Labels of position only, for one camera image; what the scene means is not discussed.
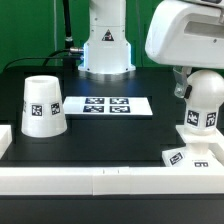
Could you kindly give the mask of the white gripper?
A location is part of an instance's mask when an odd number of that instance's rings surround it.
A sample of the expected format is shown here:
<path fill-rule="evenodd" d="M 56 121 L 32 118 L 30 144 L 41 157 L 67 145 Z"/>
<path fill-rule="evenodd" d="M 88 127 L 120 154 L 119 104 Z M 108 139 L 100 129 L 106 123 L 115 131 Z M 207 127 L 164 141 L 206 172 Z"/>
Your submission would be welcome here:
<path fill-rule="evenodd" d="M 163 0 L 145 51 L 158 64 L 174 65 L 174 94 L 188 98 L 191 67 L 224 69 L 224 0 Z"/>

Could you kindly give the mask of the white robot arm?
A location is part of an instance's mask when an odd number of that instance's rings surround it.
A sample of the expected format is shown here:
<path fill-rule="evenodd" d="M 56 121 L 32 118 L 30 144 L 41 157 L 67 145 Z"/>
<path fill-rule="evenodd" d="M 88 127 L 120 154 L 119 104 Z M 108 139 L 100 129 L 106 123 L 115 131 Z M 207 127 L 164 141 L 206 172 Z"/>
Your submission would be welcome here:
<path fill-rule="evenodd" d="M 117 75 L 135 69 L 125 37 L 125 9 L 126 0 L 90 0 L 81 71 Z M 174 67 L 175 95 L 184 98 L 192 68 L 224 68 L 224 0 L 162 0 L 151 19 L 145 52 L 152 61 Z"/>

